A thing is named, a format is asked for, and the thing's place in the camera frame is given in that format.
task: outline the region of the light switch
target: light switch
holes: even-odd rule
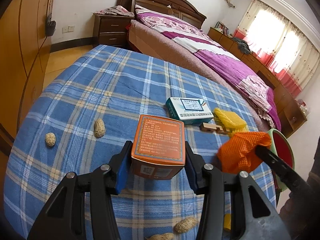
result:
[[[68,32],[74,32],[75,31],[75,27],[74,26],[68,26]]]

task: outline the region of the orange mesh bag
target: orange mesh bag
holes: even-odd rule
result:
[[[262,160],[255,155],[255,147],[262,145],[270,148],[271,138],[265,132],[239,132],[224,143],[219,151],[222,171],[238,174],[240,171],[255,170]]]

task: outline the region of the yellow mesh bag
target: yellow mesh bag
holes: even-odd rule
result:
[[[246,121],[243,120],[235,112],[226,111],[219,108],[215,108],[213,112],[220,119],[225,128],[229,128],[232,130],[231,136],[233,136],[237,132],[249,131]]]

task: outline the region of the wooden dresser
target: wooden dresser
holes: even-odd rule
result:
[[[281,132],[286,138],[292,135],[307,119],[296,100],[281,82],[253,54],[242,53],[238,49],[238,44],[230,37],[223,35],[214,28],[210,28],[208,36],[245,63],[267,86],[273,89],[274,102],[281,122]]]
[[[109,45],[125,48],[127,45],[127,25],[134,17],[120,15],[95,15],[93,37],[95,45]]]
[[[53,0],[12,0],[0,15],[0,150],[9,155],[20,125],[42,93]]]

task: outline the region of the wooden headboard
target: wooden headboard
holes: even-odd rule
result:
[[[134,6],[138,4],[152,11],[174,15],[175,17],[201,29],[207,18],[187,0],[117,0],[117,5],[122,5],[128,11],[134,12]]]

